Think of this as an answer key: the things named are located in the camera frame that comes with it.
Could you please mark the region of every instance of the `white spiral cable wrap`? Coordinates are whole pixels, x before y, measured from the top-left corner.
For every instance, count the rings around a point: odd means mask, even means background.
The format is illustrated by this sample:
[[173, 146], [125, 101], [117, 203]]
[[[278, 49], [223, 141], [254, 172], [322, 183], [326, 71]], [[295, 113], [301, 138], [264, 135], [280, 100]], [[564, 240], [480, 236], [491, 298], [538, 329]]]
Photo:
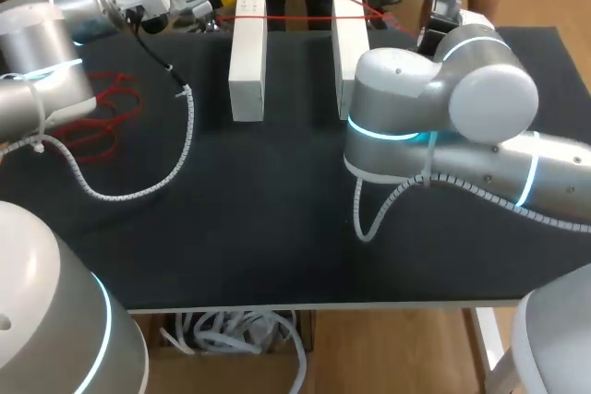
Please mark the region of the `white spiral cable wrap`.
[[[145, 197], [155, 191], [158, 191], [159, 189], [163, 188], [164, 186], [167, 186], [170, 182], [172, 182], [172, 180], [176, 177], [180, 169], [183, 167], [183, 164], [187, 159], [188, 152], [191, 148], [191, 141], [193, 140], [193, 125], [195, 124], [195, 105], [193, 103], [193, 90], [188, 85], [185, 85], [183, 87], [183, 92], [177, 94], [177, 96], [181, 95], [187, 96], [187, 134], [185, 136], [185, 145], [183, 146], [181, 155], [178, 158], [175, 167], [159, 183], [135, 193], [126, 194], [123, 196], [107, 196], [105, 194], [98, 193], [90, 187], [90, 185], [82, 175], [82, 171], [80, 170], [80, 167], [74, 159], [74, 156], [66, 147], [66, 145], [64, 145], [55, 137], [47, 136], [46, 134], [41, 135], [41, 140], [51, 143], [64, 155], [67, 163], [70, 165], [70, 168], [74, 173], [76, 180], [78, 181], [84, 192], [89, 196], [97, 198], [99, 200], [103, 200], [105, 202], [124, 202], [127, 200], [133, 200], [134, 198]], [[35, 143], [39, 137], [39, 135], [30, 136], [18, 142], [10, 144], [8, 147], [0, 151], [0, 159], [6, 156], [9, 152], [22, 148], [28, 144]]]
[[[474, 194], [475, 196], [484, 198], [485, 200], [488, 200], [489, 202], [492, 202], [495, 205], [498, 205], [511, 212], [514, 212], [515, 214], [527, 217], [532, 221], [536, 221], [544, 225], [553, 226], [560, 230], [570, 231], [574, 233], [591, 233], [591, 225], [572, 223], [570, 221], [561, 221], [559, 219], [553, 219], [551, 217], [544, 216], [542, 214], [539, 214], [538, 212], [532, 211], [531, 209], [518, 207], [509, 200], [506, 200], [499, 196], [495, 196], [489, 191], [485, 191], [484, 189], [479, 188], [476, 185], [469, 184], [465, 180], [458, 179], [449, 174], [433, 173], [430, 176], [430, 180], [433, 182], [443, 182], [449, 185], [465, 189], [466, 191]], [[396, 199], [408, 188], [415, 185], [422, 185], [424, 182], [425, 178], [422, 175], [416, 175], [415, 177], [412, 177], [408, 179], [406, 182], [398, 185], [396, 189], [392, 191], [392, 193], [383, 203], [380, 210], [378, 211], [378, 215], [374, 219], [373, 223], [371, 223], [371, 227], [369, 228], [368, 233], [365, 234], [363, 233], [363, 230], [361, 229], [361, 223], [359, 222], [359, 202], [361, 200], [361, 187], [363, 185], [363, 180], [357, 179], [355, 195], [353, 199], [353, 223], [355, 225], [355, 232], [359, 240], [365, 243], [371, 242], [378, 233], [378, 229], [380, 228], [381, 223], [383, 222], [384, 217], [386, 216], [386, 213], [388, 212], [388, 209], [390, 208], [392, 203], [394, 203], [394, 201], [396, 201]]]
[[[306, 378], [308, 364], [304, 344], [296, 329], [296, 313], [292, 311], [292, 321], [278, 315], [273, 311], [237, 311], [237, 312], [210, 312], [204, 313], [197, 320], [193, 327], [193, 338], [199, 346], [193, 349], [187, 345], [185, 336], [189, 333], [193, 314], [177, 313], [175, 315], [175, 335], [173, 337], [166, 329], [161, 328], [160, 332], [179, 351], [187, 355], [215, 354], [215, 353], [252, 353], [262, 354], [268, 351], [269, 345], [278, 333], [279, 325], [287, 330], [287, 336], [283, 341], [294, 340], [299, 369], [295, 376], [294, 383], [289, 394], [297, 394]], [[213, 317], [210, 327], [205, 324]], [[259, 326], [264, 325], [265, 331], [257, 339], [251, 337], [250, 341], [245, 339], [245, 333], [253, 327], [255, 322]]]

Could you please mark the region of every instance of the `black tabletop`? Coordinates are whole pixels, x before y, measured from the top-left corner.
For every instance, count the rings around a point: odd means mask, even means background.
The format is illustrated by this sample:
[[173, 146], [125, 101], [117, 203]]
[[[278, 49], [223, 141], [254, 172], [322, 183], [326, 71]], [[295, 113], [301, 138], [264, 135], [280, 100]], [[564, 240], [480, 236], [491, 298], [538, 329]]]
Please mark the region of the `black tabletop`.
[[[556, 30], [501, 35], [539, 87], [534, 128], [591, 142], [591, 101]], [[358, 242], [328, 33], [269, 36], [265, 120], [248, 124], [232, 121], [230, 36], [148, 42], [190, 80], [197, 102], [194, 146], [170, 186], [103, 203], [50, 150], [23, 149], [0, 168], [0, 199], [41, 217], [128, 309], [516, 299], [591, 262], [590, 235], [444, 186], [405, 193], [374, 242]], [[370, 42], [412, 46], [390, 31]], [[177, 87], [129, 37], [82, 55], [90, 72], [136, 76], [143, 99], [140, 116], [119, 129], [115, 155], [83, 166], [88, 181], [111, 194], [158, 182], [183, 145], [187, 107]], [[391, 191], [364, 187], [362, 222]]]

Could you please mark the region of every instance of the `white robotic arm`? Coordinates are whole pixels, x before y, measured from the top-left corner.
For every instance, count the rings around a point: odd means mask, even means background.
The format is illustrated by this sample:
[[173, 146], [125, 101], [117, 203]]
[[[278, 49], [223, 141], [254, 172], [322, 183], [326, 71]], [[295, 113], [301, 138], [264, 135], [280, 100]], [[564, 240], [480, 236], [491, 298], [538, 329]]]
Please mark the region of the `white robotic arm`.
[[[160, 25], [162, 16], [198, 16], [230, 1], [13, 0], [2, 4], [0, 50], [15, 78], [0, 79], [0, 140], [42, 133], [94, 109], [96, 101], [77, 43], [122, 30], [128, 19], [144, 24], [157, 19]], [[190, 88], [181, 87], [189, 109], [187, 139], [169, 175], [138, 193], [108, 197], [91, 190], [77, 174], [87, 193], [122, 201], [145, 196], [172, 181], [192, 137]], [[0, 392], [143, 394], [148, 372], [139, 328], [103, 283], [42, 221], [25, 209], [0, 202]]]
[[[460, 186], [531, 220], [591, 231], [591, 147], [527, 131], [537, 113], [533, 79], [483, 17], [459, 0], [434, 0], [417, 54], [365, 53], [357, 64], [344, 162], [359, 180], [356, 231], [368, 242], [411, 185]], [[369, 234], [359, 226], [362, 181], [402, 184]], [[536, 213], [563, 215], [561, 221]]]
[[0, 81], [0, 141], [77, 120], [95, 100], [75, 46], [129, 25], [150, 32], [168, 18], [202, 17], [235, 0], [10, 0], [0, 5], [0, 52], [9, 72]]

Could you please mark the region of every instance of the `white block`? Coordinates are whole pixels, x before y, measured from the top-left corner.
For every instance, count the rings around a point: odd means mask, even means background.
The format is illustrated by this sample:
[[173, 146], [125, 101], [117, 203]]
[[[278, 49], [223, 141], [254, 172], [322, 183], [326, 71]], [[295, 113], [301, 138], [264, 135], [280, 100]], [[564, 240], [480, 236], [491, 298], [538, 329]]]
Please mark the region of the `white block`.
[[332, 0], [332, 56], [336, 101], [341, 119], [349, 115], [355, 70], [361, 54], [369, 51], [368, 29], [363, 7], [349, 0]]
[[[237, 16], [265, 16], [265, 0], [237, 0]], [[267, 19], [237, 18], [234, 25], [228, 84], [232, 116], [237, 122], [259, 122], [265, 105]]]

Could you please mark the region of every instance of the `wooden floor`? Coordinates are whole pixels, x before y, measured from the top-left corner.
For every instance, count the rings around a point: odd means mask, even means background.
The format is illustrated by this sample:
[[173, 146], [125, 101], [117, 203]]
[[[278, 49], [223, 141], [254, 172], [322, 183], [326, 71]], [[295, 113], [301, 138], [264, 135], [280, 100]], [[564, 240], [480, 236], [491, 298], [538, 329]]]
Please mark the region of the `wooden floor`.
[[[414, 27], [421, 0], [393, 11]], [[497, 25], [556, 26], [591, 88], [591, 0], [502, 0]], [[497, 311], [505, 340], [512, 309]], [[296, 358], [156, 358], [148, 392], [188, 394], [284, 393]], [[315, 351], [308, 358], [304, 392], [477, 393], [479, 385], [458, 310], [326, 311], [318, 313]]]

